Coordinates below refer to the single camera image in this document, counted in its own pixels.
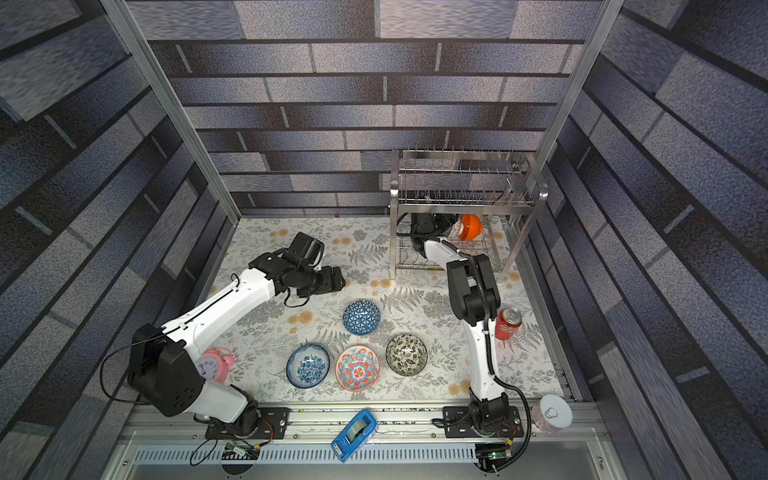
dish rack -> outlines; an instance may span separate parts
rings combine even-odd
[[[495,272],[507,273],[547,200],[547,184],[527,152],[393,150],[389,195],[391,280],[397,269],[440,270],[413,249],[409,238],[397,236],[409,231],[412,213],[477,215],[482,234],[452,242],[473,255],[487,254]],[[522,223],[504,259],[493,235],[493,216],[501,218],[503,230]]]

table surface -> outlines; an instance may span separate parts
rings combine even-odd
[[[288,247],[304,232],[326,244],[323,265],[340,266],[347,281],[341,292],[313,297],[301,308],[286,308],[283,295],[259,305],[224,333],[213,346],[233,352],[237,361],[226,383],[245,389],[260,402],[339,402],[444,400],[469,397],[470,361],[461,321],[453,316],[444,271],[398,270],[389,280],[389,218],[268,218],[242,219],[217,273],[214,293],[230,283],[260,254]],[[495,228],[502,259],[506,239]],[[499,376],[527,396],[562,396],[549,352],[531,311],[520,276],[496,274],[503,306],[523,313],[523,324],[509,340],[496,341]],[[379,328],[367,336],[349,333],[344,309],[368,299],[382,311]],[[289,303],[300,303],[290,299]],[[392,337],[413,333],[426,344],[428,364],[418,375],[404,377],[387,365],[385,351]],[[316,387],[298,389],[286,377],[291,353],[317,343],[331,356],[331,370]],[[336,359],[346,348],[366,345],[381,363],[378,381],[365,392],[351,393],[336,381]]]

clock face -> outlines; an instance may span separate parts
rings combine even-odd
[[[208,356],[198,360],[195,366],[197,367],[197,373],[200,373],[200,376],[206,380],[215,379],[219,373],[219,362]]]

pink alarm clock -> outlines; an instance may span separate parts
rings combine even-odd
[[[232,352],[221,347],[206,350],[194,363],[200,376],[218,383],[224,383],[234,364],[235,356]]]

metal rail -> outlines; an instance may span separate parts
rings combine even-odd
[[[573,73],[568,76],[563,96],[554,110],[552,122],[547,127],[547,130],[545,130],[541,143],[536,149],[536,163],[539,169],[544,168],[544,164],[547,163],[552,155],[555,141],[558,135],[560,135],[560,130],[565,125],[565,121],[568,119],[568,115],[576,103],[576,97],[581,92],[581,88],[584,87],[584,82],[587,80],[594,62],[598,59],[598,53],[603,48],[608,32],[614,26],[622,5],[624,5],[624,0],[603,0],[592,30],[584,41],[584,47],[581,49],[581,55],[576,62]]]
[[[131,55],[133,55],[134,60],[139,65],[141,73],[147,78],[149,85],[157,95],[160,105],[163,106],[176,131],[179,132],[184,145],[187,146],[195,163],[200,167],[200,171],[203,172],[203,176],[210,185],[210,189],[221,202],[221,207],[227,212],[230,221],[237,225],[237,222],[240,220],[240,210],[237,208],[232,195],[224,186],[224,182],[221,180],[214,162],[210,159],[203,141],[195,131],[184,107],[181,106],[179,97],[176,96],[176,92],[170,86],[168,77],[165,76],[160,62],[155,58],[152,49],[147,43],[147,39],[141,33],[141,29],[128,9],[125,0],[101,0],[101,4],[104,6],[104,10],[107,11],[109,19],[122,37],[128,50],[131,51]]]

